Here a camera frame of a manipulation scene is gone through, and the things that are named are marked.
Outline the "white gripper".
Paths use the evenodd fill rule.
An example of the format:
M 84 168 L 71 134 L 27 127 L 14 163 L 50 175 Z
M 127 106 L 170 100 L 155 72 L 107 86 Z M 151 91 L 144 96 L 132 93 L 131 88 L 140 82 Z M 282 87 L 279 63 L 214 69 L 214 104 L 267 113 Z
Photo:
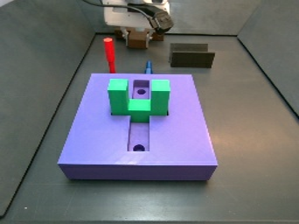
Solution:
M 104 21 L 110 26 L 119 26 L 126 46 L 128 47 L 130 32 L 127 27 L 146 29 L 146 41 L 152 39 L 155 29 L 150 24 L 150 16 L 144 13 L 147 5 L 170 12 L 168 0 L 103 0 Z

